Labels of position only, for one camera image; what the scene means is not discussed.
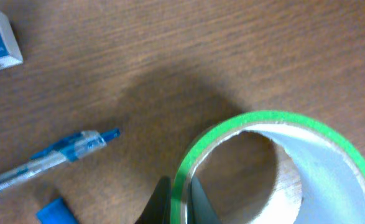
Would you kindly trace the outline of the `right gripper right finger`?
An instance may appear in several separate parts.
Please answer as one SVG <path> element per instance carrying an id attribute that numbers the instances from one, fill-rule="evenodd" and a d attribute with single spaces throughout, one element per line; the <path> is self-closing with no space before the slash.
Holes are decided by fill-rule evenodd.
<path id="1" fill-rule="evenodd" d="M 189 224 L 221 224 L 213 206 L 198 179 L 193 176 L 188 196 Z"/>

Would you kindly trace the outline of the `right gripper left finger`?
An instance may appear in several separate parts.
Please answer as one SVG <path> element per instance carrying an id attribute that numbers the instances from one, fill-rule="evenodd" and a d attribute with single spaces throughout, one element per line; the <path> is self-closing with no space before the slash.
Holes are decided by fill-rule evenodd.
<path id="1" fill-rule="evenodd" d="M 155 189 L 135 224 L 169 224 L 172 183 L 170 177 L 159 179 Z"/>

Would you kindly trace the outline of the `green tape roll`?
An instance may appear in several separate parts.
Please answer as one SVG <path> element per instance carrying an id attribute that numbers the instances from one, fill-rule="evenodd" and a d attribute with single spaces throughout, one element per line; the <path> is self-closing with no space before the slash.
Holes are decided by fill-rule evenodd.
<path id="1" fill-rule="evenodd" d="M 225 140 L 243 131 L 262 134 L 286 149 L 303 181 L 297 223 L 365 223 L 365 158 L 340 133 L 304 115 L 254 111 L 214 126 L 189 148 L 176 173 L 171 223 L 188 223 L 188 186 L 198 165 Z"/>

